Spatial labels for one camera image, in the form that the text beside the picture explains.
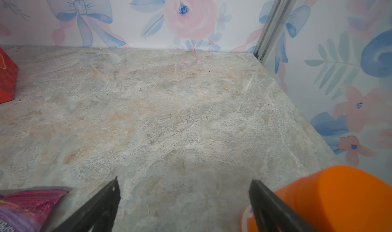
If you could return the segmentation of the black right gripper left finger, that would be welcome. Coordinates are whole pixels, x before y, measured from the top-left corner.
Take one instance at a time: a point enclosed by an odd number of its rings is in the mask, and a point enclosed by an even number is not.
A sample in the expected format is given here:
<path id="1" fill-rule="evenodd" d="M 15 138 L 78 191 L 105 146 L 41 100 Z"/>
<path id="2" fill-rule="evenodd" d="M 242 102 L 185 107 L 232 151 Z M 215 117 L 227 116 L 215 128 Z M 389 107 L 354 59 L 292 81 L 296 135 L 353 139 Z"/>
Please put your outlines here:
<path id="1" fill-rule="evenodd" d="M 120 188 L 115 178 L 53 232 L 111 232 L 120 199 Z"/>

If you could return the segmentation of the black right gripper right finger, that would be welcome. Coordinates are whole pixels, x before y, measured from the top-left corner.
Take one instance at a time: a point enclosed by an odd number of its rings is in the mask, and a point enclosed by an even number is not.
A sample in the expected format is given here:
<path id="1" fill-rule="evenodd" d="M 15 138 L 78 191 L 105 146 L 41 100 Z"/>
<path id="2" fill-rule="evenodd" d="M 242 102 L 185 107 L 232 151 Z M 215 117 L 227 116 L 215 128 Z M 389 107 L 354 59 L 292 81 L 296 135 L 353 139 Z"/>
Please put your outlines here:
<path id="1" fill-rule="evenodd" d="M 260 232 L 316 231 L 258 179 L 252 180 L 250 184 L 249 198 Z"/>

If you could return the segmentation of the red paper gift bag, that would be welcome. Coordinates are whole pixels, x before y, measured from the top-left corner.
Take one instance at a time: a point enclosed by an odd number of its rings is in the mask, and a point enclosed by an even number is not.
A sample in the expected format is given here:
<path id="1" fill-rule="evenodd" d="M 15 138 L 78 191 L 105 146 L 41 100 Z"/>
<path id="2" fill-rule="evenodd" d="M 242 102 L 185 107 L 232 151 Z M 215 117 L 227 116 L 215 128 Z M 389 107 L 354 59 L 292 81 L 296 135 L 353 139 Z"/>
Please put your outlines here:
<path id="1" fill-rule="evenodd" d="M 17 81 L 17 73 L 18 66 L 15 62 L 6 54 L 6 52 L 0 48 L 1 57 L 0 57 L 0 88 L 1 88 L 1 97 L 0 103 L 5 103 L 14 100 L 15 98 L 15 90 L 16 90 L 16 81 Z"/>

